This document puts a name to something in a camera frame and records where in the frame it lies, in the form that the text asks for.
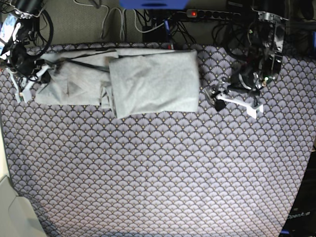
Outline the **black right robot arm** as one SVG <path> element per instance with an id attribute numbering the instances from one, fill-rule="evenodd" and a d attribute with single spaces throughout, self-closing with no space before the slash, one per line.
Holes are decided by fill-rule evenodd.
<path id="1" fill-rule="evenodd" d="M 42 0 L 12 0 L 9 3 L 13 12 L 8 13 L 0 28 L 0 67 L 8 68 L 19 78 L 37 83 L 47 83 L 39 75 L 45 62 L 41 59 L 51 45 L 54 27 Z M 44 43 L 43 48 L 35 55 L 26 49 L 29 42 L 36 43 L 39 37 Z"/>

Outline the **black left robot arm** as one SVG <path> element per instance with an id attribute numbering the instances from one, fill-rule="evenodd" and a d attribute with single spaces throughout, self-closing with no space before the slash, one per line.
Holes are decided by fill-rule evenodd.
<path id="1" fill-rule="evenodd" d="M 247 53 L 237 55 L 229 47 L 237 38 L 233 24 L 225 29 L 223 48 L 239 64 L 223 91 L 211 90 L 207 99 L 216 111 L 223 110 L 227 103 L 243 106 L 248 113 L 263 111 L 259 101 L 261 91 L 277 79 L 283 60 L 283 45 L 286 22 L 290 17 L 288 0 L 254 0 L 250 9 L 240 20 L 242 33 L 246 36 Z"/>

